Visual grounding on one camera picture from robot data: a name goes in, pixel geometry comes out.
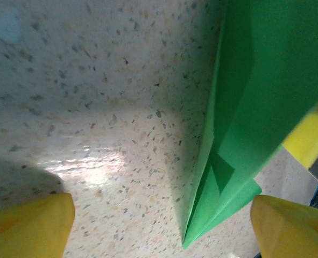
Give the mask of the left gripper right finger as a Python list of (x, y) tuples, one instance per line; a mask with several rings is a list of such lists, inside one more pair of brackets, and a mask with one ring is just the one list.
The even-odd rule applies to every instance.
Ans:
[(257, 195), (250, 218), (262, 257), (318, 257), (318, 209)]

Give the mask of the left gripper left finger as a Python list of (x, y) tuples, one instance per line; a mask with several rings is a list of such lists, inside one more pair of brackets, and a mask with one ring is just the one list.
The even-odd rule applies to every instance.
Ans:
[(69, 193), (0, 210), (0, 257), (62, 257), (74, 218)]

